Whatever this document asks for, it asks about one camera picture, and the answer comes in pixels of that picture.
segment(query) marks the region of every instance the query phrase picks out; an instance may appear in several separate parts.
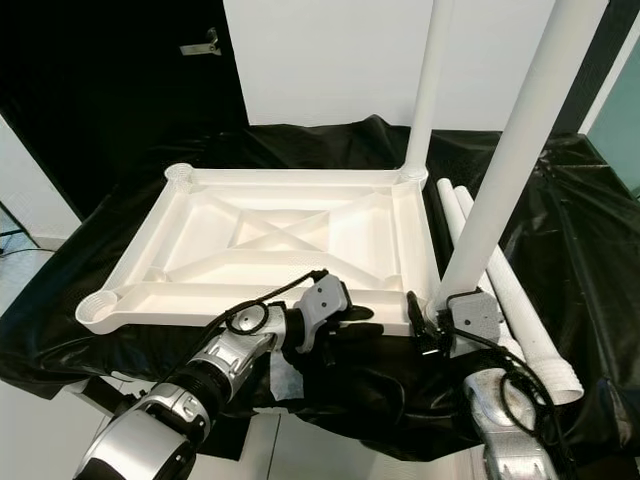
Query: black plastic sheet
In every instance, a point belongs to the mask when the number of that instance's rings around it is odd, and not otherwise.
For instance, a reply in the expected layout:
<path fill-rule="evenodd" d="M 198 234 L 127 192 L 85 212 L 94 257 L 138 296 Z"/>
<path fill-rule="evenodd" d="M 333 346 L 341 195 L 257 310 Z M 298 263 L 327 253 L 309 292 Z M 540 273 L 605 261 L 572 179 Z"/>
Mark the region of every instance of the black plastic sheet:
<path fill-rule="evenodd" d="M 104 283 L 177 162 L 196 168 L 393 169 L 408 129 L 378 117 L 351 125 L 176 132 L 151 149 L 42 268 L 0 320 L 0 377 L 44 398 L 92 375 L 160 379 L 198 337 L 188 327 L 125 326 L 97 336 L 74 317 Z M 475 195 L 497 133 L 434 132 L 424 192 L 441 270 L 451 253 L 434 182 L 448 177 Z M 585 387 L 562 408 L 579 463 L 640 454 L 640 205 L 581 136 L 552 137 L 503 234 L 501 245 L 561 354 Z M 296 366 L 305 400 L 276 403 L 261 362 L 228 415 L 286 406 L 371 448 L 431 460 L 478 443 L 460 382 L 481 357 L 422 360 L 406 338 L 330 343 Z"/>

